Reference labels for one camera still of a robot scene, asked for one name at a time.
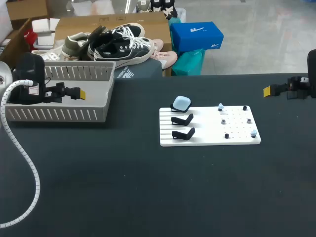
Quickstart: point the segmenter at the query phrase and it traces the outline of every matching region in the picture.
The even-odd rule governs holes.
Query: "blue shoebox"
[[[213,22],[174,23],[171,25],[173,43],[177,51],[221,48],[224,35]]]

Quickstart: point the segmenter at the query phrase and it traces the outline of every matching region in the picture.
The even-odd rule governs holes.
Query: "white box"
[[[5,3],[6,0],[0,0],[0,42],[4,41],[8,34],[13,30],[8,8]]]
[[[56,31],[56,26],[60,19],[50,18],[50,31]]]
[[[54,45],[55,33],[40,33],[38,34],[39,45]]]
[[[32,21],[32,28],[35,33],[50,33],[50,21],[48,19]]]

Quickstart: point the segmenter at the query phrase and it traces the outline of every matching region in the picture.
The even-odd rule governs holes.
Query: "pink sneaker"
[[[163,41],[160,39],[153,39],[153,43],[155,45],[155,50],[160,52],[163,48]]]
[[[178,59],[178,55],[175,52],[158,52],[154,51],[151,58],[156,59],[161,62],[162,69],[170,68]]]

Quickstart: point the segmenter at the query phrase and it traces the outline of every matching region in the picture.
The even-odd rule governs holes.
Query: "red item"
[[[33,47],[33,44],[35,43],[37,38],[38,35],[34,33],[32,29],[28,29],[26,32],[24,32],[24,39],[26,43],[30,46],[31,51],[36,49]]]

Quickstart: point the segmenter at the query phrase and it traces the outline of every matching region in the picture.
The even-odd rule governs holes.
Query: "gray basket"
[[[7,104],[10,121],[104,122],[114,87],[115,62],[45,61],[46,86],[64,82],[66,87],[80,87],[86,100],[63,97],[62,103],[36,105]]]

